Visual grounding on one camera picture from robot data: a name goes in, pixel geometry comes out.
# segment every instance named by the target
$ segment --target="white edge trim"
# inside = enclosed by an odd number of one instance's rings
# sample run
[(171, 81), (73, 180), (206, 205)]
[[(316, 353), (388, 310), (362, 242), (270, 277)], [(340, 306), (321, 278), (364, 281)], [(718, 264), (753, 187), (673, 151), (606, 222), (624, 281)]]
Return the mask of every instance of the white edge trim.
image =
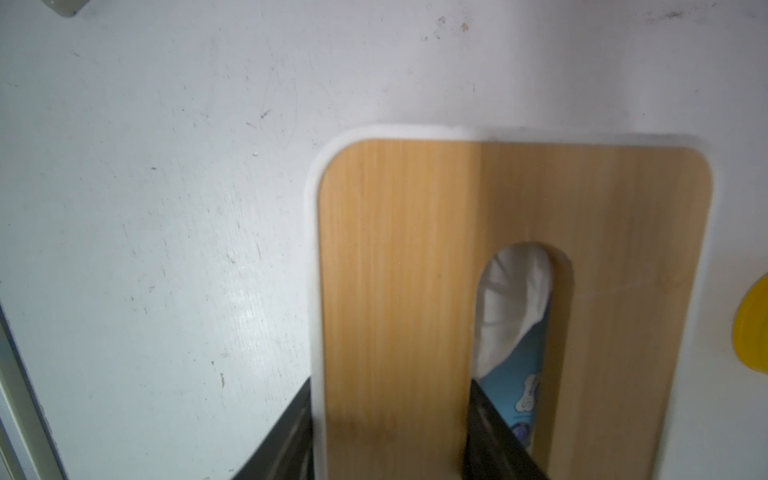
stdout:
[(674, 381), (667, 404), (667, 414), (659, 442), (654, 477), (659, 476), (665, 460), (668, 419), (676, 409), (677, 384), (686, 366), (691, 348), (694, 320), (698, 317), (698, 305), (703, 293), (710, 251), (712, 250), (712, 225), (720, 204), (721, 175), (707, 154), (710, 145), (699, 137), (689, 134), (658, 133), (611, 133), (593, 131), (557, 131), (541, 128), (517, 127), (449, 127), (442, 125), (374, 124), (346, 131), (333, 138), (316, 156), (307, 175), (304, 189), (305, 240), (307, 259), (307, 306), (310, 325), (310, 385), (312, 393), (313, 455), (317, 480), (328, 480), (326, 416), (325, 416), (325, 366), (323, 364), (323, 311), (320, 291), (320, 251), (318, 228), (318, 195), (320, 182), (336, 156), (348, 146), (371, 139), (437, 140), (437, 141), (489, 141), (502, 143), (550, 143), (550, 144), (604, 144), (638, 147), (688, 147), (702, 154), (710, 166), (713, 178), (712, 202), (707, 229), (704, 235), (699, 266), (691, 293), (683, 340), (678, 354)]

